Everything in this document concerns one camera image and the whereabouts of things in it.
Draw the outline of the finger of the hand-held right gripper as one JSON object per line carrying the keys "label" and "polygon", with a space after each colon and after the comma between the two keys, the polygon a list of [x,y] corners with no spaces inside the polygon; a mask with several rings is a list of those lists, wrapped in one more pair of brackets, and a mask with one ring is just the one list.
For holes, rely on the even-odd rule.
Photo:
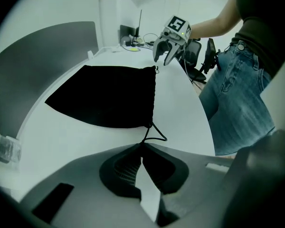
{"label": "finger of the hand-held right gripper", "polygon": [[165,37],[159,37],[155,40],[153,44],[153,60],[157,62],[159,57],[162,56],[165,52],[169,51],[168,40]]}
{"label": "finger of the hand-held right gripper", "polygon": [[182,49],[183,45],[172,41],[167,41],[166,48],[164,50],[164,52],[167,53],[166,58],[164,59],[164,65],[167,66]]}

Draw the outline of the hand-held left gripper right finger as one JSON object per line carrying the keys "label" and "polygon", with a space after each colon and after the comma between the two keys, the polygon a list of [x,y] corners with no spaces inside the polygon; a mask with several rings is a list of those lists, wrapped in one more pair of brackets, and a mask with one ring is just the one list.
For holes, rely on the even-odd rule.
{"label": "hand-held left gripper right finger", "polygon": [[142,228],[226,228],[231,159],[143,143],[142,162],[159,190],[156,219]]}

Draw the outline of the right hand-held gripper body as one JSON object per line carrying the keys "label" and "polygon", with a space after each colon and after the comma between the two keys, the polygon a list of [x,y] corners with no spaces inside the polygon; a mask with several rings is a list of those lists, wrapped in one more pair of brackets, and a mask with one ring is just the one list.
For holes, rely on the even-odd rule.
{"label": "right hand-held gripper body", "polygon": [[172,16],[164,25],[161,36],[173,40],[176,43],[183,45],[187,43],[191,34],[191,26],[188,21]]}

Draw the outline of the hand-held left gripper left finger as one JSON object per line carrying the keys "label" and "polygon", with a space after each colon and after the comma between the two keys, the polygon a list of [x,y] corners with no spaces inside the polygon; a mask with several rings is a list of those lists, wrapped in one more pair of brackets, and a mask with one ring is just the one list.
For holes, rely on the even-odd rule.
{"label": "hand-held left gripper left finger", "polygon": [[155,228],[135,186],[139,148],[127,145],[75,159],[20,204],[50,228]]}

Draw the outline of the black cloth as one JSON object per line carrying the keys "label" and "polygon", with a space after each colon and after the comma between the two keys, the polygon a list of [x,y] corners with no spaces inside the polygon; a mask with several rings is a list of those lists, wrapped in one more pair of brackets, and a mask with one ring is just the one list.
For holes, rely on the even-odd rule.
{"label": "black cloth", "polygon": [[157,66],[82,66],[45,103],[87,124],[148,130],[153,122]]}

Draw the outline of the person's right forearm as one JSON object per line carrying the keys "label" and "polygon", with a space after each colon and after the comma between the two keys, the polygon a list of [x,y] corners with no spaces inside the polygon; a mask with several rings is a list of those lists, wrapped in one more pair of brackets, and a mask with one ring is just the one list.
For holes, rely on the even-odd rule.
{"label": "person's right forearm", "polygon": [[225,35],[241,20],[236,0],[228,0],[222,11],[213,19],[191,26],[189,39],[212,38]]}

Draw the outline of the black office chair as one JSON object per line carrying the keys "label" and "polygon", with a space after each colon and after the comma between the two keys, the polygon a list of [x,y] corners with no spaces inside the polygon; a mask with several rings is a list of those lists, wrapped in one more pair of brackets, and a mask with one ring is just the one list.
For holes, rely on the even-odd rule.
{"label": "black office chair", "polygon": [[205,83],[206,77],[196,69],[196,65],[198,62],[199,53],[201,50],[201,44],[198,40],[189,39],[187,47],[185,49],[185,71],[187,76],[190,78],[191,81],[198,81]]}

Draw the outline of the black monitor right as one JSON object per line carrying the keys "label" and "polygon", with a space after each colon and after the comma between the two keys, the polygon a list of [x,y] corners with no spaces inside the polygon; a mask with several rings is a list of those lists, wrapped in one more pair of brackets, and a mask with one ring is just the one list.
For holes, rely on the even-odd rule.
{"label": "black monitor right", "polygon": [[130,46],[132,44],[132,40],[135,34],[136,34],[136,28],[120,25],[119,29],[120,44]]}

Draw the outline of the person's blue jeans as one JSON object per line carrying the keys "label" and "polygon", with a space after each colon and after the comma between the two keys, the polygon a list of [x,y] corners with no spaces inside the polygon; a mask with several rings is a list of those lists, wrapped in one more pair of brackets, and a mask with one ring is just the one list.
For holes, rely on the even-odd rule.
{"label": "person's blue jeans", "polygon": [[209,122],[215,154],[232,155],[275,130],[260,94],[271,76],[240,40],[218,55],[216,69],[199,95]]}

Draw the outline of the person's black top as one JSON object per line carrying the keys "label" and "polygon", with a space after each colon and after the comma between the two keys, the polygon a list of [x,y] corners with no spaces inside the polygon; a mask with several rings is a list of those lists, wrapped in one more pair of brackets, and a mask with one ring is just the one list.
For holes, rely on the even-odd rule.
{"label": "person's black top", "polygon": [[285,61],[285,0],[236,0],[243,20],[232,43],[244,41],[274,77]]}

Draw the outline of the clear plastic water bottle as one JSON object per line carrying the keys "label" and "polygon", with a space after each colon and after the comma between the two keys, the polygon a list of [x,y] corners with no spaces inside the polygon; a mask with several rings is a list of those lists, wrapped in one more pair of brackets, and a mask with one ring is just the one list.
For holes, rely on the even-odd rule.
{"label": "clear plastic water bottle", "polygon": [[0,134],[0,162],[19,163],[21,159],[21,145],[17,139],[4,137]]}

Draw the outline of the wide dark grey divider panel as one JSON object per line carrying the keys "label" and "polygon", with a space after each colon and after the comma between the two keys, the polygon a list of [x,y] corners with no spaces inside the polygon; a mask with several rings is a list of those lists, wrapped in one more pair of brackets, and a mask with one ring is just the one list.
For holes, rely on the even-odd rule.
{"label": "wide dark grey divider panel", "polygon": [[17,137],[44,91],[99,50],[95,23],[69,22],[33,32],[0,53],[0,134]]}

